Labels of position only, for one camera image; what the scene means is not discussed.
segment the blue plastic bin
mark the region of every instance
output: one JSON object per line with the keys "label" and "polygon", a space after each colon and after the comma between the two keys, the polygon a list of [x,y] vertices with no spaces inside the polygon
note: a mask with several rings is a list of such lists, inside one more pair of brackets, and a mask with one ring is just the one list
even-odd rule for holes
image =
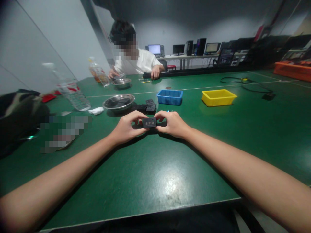
{"label": "blue plastic bin", "polygon": [[161,90],[156,95],[159,104],[181,105],[183,91]]}

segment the dark hair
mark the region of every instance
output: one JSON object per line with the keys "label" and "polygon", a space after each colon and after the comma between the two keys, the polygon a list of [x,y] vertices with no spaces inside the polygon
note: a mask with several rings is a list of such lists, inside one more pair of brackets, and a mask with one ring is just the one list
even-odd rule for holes
{"label": "dark hair", "polygon": [[110,39],[114,45],[126,46],[129,42],[134,41],[136,31],[134,27],[127,21],[118,19],[114,21],[111,31]]}

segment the hand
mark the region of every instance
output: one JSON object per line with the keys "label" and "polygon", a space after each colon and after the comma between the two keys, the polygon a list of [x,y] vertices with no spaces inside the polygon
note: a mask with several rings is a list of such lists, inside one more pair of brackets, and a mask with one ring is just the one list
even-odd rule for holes
{"label": "hand", "polygon": [[183,121],[177,112],[160,111],[155,114],[155,118],[160,119],[160,122],[166,118],[167,126],[157,126],[156,129],[159,132],[171,134],[176,138],[184,138],[191,130],[191,127]]}
{"label": "hand", "polygon": [[152,71],[151,71],[151,79],[152,80],[156,80],[160,77],[160,65],[155,65],[153,68],[152,68]]}
{"label": "hand", "polygon": [[111,132],[109,137],[113,140],[116,145],[126,143],[133,139],[134,137],[141,135],[147,132],[149,129],[133,129],[132,122],[138,124],[143,118],[148,118],[146,115],[141,112],[134,111],[121,117],[119,123],[115,129]]}
{"label": "hand", "polygon": [[118,71],[116,71],[116,68],[114,68],[114,66],[112,66],[112,69],[109,71],[109,75],[108,78],[112,79],[115,76],[120,76]]}

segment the white shirt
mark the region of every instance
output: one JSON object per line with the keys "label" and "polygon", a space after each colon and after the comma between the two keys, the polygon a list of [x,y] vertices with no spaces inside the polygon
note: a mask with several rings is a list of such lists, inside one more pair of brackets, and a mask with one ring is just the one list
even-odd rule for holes
{"label": "white shirt", "polygon": [[117,59],[115,69],[118,73],[143,74],[150,73],[155,65],[162,65],[156,56],[149,51],[138,49],[137,60]]}

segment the person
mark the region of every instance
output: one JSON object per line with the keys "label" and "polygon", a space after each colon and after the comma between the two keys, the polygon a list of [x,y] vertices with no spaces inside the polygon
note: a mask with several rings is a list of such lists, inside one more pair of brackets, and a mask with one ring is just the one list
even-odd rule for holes
{"label": "person", "polygon": [[149,51],[137,48],[136,31],[130,23],[123,20],[116,20],[110,32],[110,38],[117,48],[123,52],[125,59],[117,59],[115,66],[109,72],[111,79],[125,74],[143,74],[151,72],[151,79],[160,77],[160,73],[165,71],[164,66],[156,59],[156,56]]}
{"label": "person", "polygon": [[[0,214],[8,232],[34,230],[51,211],[117,145],[148,131],[133,129],[147,116],[134,111],[121,117],[104,139],[34,178],[0,199]],[[177,112],[155,114],[167,126],[159,132],[182,138],[192,144],[232,184],[263,212],[292,232],[311,232],[311,189],[272,166],[188,126]]]}

